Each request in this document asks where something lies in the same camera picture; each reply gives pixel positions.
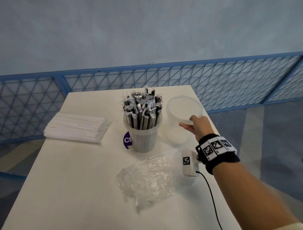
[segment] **gray wall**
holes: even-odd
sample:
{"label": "gray wall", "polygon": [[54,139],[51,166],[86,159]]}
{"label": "gray wall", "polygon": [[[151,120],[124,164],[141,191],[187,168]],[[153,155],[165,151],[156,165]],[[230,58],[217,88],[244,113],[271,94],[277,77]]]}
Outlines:
{"label": "gray wall", "polygon": [[303,50],[302,0],[1,0],[0,75]]}

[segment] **white electronic device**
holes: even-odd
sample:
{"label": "white electronic device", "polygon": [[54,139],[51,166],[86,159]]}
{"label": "white electronic device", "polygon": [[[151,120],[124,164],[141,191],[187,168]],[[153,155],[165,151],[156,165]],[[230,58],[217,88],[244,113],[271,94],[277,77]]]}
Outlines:
{"label": "white electronic device", "polygon": [[196,177],[198,176],[196,171],[199,171],[197,160],[198,154],[191,150],[182,150],[182,171],[184,176]]}

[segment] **wire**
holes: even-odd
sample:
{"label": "wire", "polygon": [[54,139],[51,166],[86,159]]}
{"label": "wire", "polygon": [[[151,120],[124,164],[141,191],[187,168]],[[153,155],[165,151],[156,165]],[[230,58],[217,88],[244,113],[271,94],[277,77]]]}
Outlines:
{"label": "wire", "polygon": [[214,204],[214,208],[215,208],[216,218],[217,218],[217,221],[218,221],[218,224],[219,224],[219,226],[220,226],[221,230],[223,230],[223,229],[222,229],[222,227],[221,227],[221,224],[220,224],[219,218],[218,218],[218,214],[217,214],[217,209],[216,209],[216,205],[215,205],[214,197],[212,196],[212,192],[211,192],[211,189],[210,189],[209,183],[208,183],[207,179],[205,178],[205,176],[204,176],[202,173],[200,173],[200,174],[201,174],[201,175],[204,177],[204,179],[205,179],[205,181],[206,181],[206,183],[207,183],[207,185],[208,185],[208,188],[209,188],[209,191],[210,191],[210,195],[211,195],[211,198],[212,198],[212,203]]}

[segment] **fence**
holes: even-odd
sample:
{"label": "fence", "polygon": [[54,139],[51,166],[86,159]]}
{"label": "fence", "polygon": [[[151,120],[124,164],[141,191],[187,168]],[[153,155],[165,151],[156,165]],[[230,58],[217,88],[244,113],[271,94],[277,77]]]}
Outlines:
{"label": "fence", "polygon": [[0,144],[43,138],[69,92],[191,85],[208,113],[303,98],[303,52],[0,76]]}

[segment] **purple round label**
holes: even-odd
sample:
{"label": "purple round label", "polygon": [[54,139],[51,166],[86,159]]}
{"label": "purple round label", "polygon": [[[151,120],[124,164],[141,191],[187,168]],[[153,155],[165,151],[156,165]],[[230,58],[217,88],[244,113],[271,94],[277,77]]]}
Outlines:
{"label": "purple round label", "polygon": [[129,146],[132,145],[132,140],[131,140],[131,136],[129,135],[129,132],[127,132],[124,135],[123,144],[124,144],[125,148],[127,148],[127,149],[128,149]]}

